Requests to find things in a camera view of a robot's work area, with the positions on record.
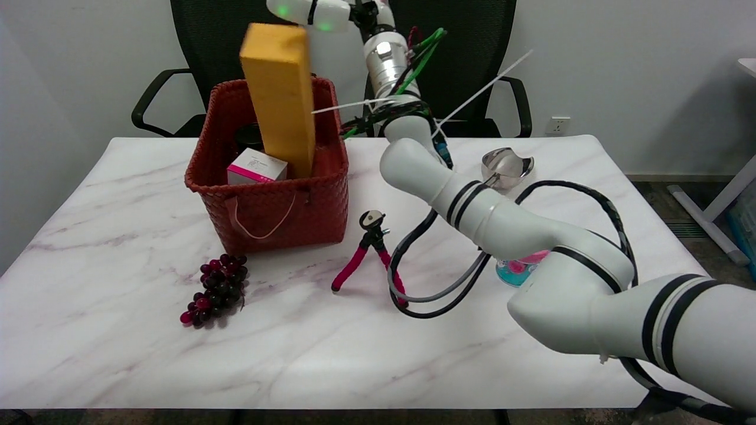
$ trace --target white cable tie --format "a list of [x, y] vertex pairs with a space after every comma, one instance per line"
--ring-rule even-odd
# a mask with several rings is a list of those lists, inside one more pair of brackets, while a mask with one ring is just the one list
[[316, 113], [321, 113], [321, 112], [328, 112], [329, 110], [342, 109], [342, 108], [350, 107], [350, 106], [362, 106], [362, 105], [365, 105], [365, 104], [376, 104], [378, 102], [386, 102], [388, 104], [391, 104], [391, 103], [395, 103], [396, 101], [394, 101], [392, 99], [369, 99], [369, 100], [366, 100], [366, 101], [355, 102], [353, 104], [343, 104], [343, 105], [337, 105], [335, 107], [327, 107], [327, 108], [321, 109], [321, 110], [314, 110], [314, 111], [312, 111], [312, 113], [316, 114]]
[[530, 51], [528, 51], [528, 53], [525, 53], [520, 59], [515, 60], [514, 64], [511, 64], [509, 68], [506, 68], [503, 72], [499, 73], [499, 75], [497, 75], [496, 78], [494, 78], [493, 80], [491, 80], [490, 83], [486, 84], [483, 88], [480, 89], [480, 91], [478, 91], [477, 93], [475, 93], [474, 95], [472, 95], [472, 97], [470, 99], [467, 99], [465, 101], [465, 103], [461, 104], [457, 109], [455, 109], [452, 113], [450, 113], [449, 116], [447, 116], [446, 118], [444, 118], [441, 121], [441, 123], [438, 124], [438, 128], [435, 130], [435, 132], [433, 132], [433, 135], [431, 136], [431, 138], [434, 138], [438, 134], [438, 131], [441, 130], [441, 126], [443, 126], [451, 117], [453, 117], [455, 113], [457, 113], [457, 112], [461, 111], [462, 109], [464, 109], [465, 106], [469, 105], [470, 102], [474, 101], [478, 96], [482, 95], [483, 92], [485, 92], [486, 90], [488, 90], [493, 84], [496, 84], [496, 82], [499, 81], [499, 79], [501, 77], [505, 76], [514, 67], [516, 67], [517, 65], [519, 65], [520, 62], [524, 61], [528, 56], [530, 56], [530, 53], [533, 53], [533, 49], [530, 49]]

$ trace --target blue container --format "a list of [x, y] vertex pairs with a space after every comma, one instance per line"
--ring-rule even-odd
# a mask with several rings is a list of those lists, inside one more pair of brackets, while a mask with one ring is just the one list
[[540, 251], [524, 259], [499, 260], [496, 262], [496, 275], [505, 284], [519, 288], [547, 255], [549, 251]]

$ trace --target white wall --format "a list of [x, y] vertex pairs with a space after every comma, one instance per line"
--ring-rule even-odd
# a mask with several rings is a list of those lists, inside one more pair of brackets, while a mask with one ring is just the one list
[[[633, 174], [734, 173], [756, 152], [756, 79], [734, 65], [756, 55], [756, 2], [520, 0], [515, 21], [504, 62], [535, 49], [513, 72], [534, 135], [549, 116], [569, 115], [572, 134], [595, 134]], [[313, 33], [311, 43], [314, 71], [339, 100], [361, 100], [356, 31]], [[131, 109], [159, 71], [185, 65], [168, 0], [2, 2], [0, 272], [112, 137], [150, 135], [133, 128]], [[201, 110], [191, 78], [178, 76], [146, 118], [177, 129]], [[504, 87], [489, 115], [517, 133]]]
[[571, 116], [628, 174], [734, 174], [756, 154], [756, 79], [736, 67], [756, 57], [753, 0], [520, 0], [504, 63], [530, 48], [513, 76], [539, 135]]

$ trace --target yellow sponge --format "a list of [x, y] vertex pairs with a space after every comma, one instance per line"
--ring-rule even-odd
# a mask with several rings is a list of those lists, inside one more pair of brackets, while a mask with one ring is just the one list
[[307, 32], [253, 23], [239, 56], [265, 153], [289, 163], [289, 178], [310, 177], [315, 122]]

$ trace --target red tripod leg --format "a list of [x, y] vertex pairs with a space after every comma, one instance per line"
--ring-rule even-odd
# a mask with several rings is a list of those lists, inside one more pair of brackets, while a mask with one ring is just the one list
[[[386, 270], [389, 270], [389, 264], [391, 263], [391, 256], [386, 250], [380, 250], [378, 251], [378, 256], [380, 256], [380, 260], [383, 262], [383, 265], [386, 267]], [[401, 282], [401, 278], [399, 277], [399, 272], [396, 272], [396, 275], [394, 275], [394, 285], [396, 286], [396, 289], [399, 290], [399, 292], [403, 294], [407, 294], [404, 291], [404, 284]], [[399, 298], [399, 304], [401, 304], [402, 307], [406, 307], [409, 305], [409, 302], [407, 302], [404, 298]]]
[[349, 263], [346, 265], [346, 267], [339, 272], [335, 279], [333, 279], [333, 283], [331, 284], [331, 290], [333, 292], [339, 292], [344, 282], [349, 279], [349, 276], [351, 276], [352, 273], [355, 272], [355, 270], [357, 270], [357, 267], [359, 267], [362, 259], [365, 258], [365, 254], [367, 254], [367, 250], [357, 248], [357, 251], [352, 256], [352, 259], [349, 260]]

